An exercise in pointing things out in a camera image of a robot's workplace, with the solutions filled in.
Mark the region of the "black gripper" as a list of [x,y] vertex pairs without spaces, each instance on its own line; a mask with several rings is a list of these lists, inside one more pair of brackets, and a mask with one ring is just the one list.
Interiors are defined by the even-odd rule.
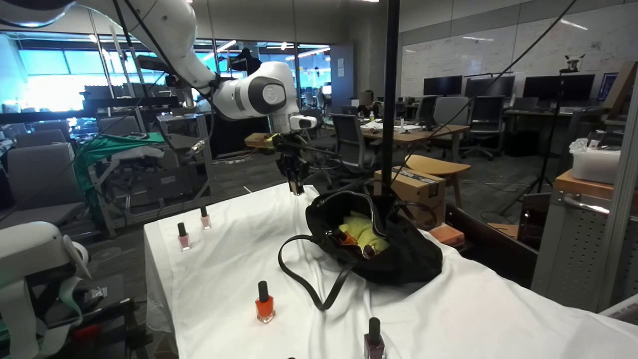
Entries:
[[298,134],[276,134],[272,148],[278,154],[276,170],[288,182],[290,194],[304,194],[302,186],[308,178],[308,162],[302,158],[302,152],[306,150],[306,142]]

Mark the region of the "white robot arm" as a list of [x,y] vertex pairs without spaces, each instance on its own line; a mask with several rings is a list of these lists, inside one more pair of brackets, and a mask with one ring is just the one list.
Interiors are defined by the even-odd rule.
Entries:
[[286,64],[260,62],[245,78],[221,78],[195,56],[197,16],[187,0],[0,0],[0,20],[15,28],[43,28],[73,6],[89,8],[137,38],[223,120],[266,118],[272,146],[280,154],[278,174],[292,194],[302,192],[306,164],[282,142],[286,134],[298,132],[302,120]]

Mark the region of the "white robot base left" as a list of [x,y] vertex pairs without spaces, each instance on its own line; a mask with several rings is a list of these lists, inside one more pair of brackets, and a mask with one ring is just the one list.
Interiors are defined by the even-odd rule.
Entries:
[[[73,297],[89,279],[87,249],[53,223],[27,221],[0,229],[0,315],[7,329],[9,359],[43,359],[57,353],[71,327],[83,319]],[[71,317],[45,325],[35,313],[33,285],[51,285],[51,301]]]

